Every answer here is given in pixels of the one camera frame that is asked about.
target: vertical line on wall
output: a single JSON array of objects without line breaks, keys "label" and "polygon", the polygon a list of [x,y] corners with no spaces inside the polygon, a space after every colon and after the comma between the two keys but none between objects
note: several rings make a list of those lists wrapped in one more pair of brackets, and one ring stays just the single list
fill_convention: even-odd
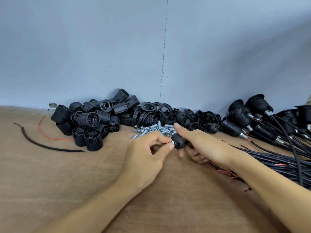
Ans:
[{"label": "vertical line on wall", "polygon": [[162,96],[162,83],[163,83],[163,75],[164,75],[164,51],[165,51],[165,37],[166,37],[166,23],[167,23],[167,6],[169,0],[166,1],[166,16],[165,16],[165,31],[164,31],[164,46],[163,46],[163,61],[162,61],[162,76],[161,76],[161,86],[160,86],[160,101]]}]

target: forearm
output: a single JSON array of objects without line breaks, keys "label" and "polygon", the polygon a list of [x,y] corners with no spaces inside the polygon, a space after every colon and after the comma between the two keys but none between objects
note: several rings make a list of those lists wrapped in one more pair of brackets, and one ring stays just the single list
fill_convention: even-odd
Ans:
[{"label": "forearm", "polygon": [[237,151],[231,169],[254,189],[292,232],[311,228],[311,192],[266,167],[245,152]]},{"label": "forearm", "polygon": [[35,233],[101,233],[123,206],[139,192],[128,183],[117,180]]}]

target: fingernail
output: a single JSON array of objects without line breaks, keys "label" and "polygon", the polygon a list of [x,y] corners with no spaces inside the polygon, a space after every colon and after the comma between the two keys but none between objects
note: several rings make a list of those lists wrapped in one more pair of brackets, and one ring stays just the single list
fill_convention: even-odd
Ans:
[{"label": "fingernail", "polygon": [[174,145],[173,145],[173,144],[170,144],[170,145],[169,145],[169,150],[172,150],[172,149],[174,149]]},{"label": "fingernail", "polygon": [[173,126],[175,129],[177,128],[180,128],[180,125],[178,123],[174,123],[174,126]]}]

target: person's right hand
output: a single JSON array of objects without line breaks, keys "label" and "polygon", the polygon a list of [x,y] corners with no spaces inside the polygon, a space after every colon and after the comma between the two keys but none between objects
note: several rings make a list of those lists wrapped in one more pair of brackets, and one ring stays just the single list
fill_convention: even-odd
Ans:
[{"label": "person's right hand", "polygon": [[[189,131],[178,123],[174,124],[174,129],[189,141],[184,150],[192,160],[198,163],[212,161],[220,167],[230,167],[234,153],[236,153],[234,147],[201,130]],[[184,155],[184,150],[178,150],[181,157]]]}]

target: person's right arm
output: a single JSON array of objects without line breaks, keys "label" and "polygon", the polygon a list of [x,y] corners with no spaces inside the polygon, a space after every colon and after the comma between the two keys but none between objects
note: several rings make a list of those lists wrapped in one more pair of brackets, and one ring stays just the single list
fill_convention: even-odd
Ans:
[{"label": "person's right arm", "polygon": [[291,232],[311,232],[311,191],[207,133],[190,132],[177,123],[174,128],[191,142],[192,145],[186,145],[184,150],[193,160],[199,163],[213,161],[234,171],[261,196]]}]

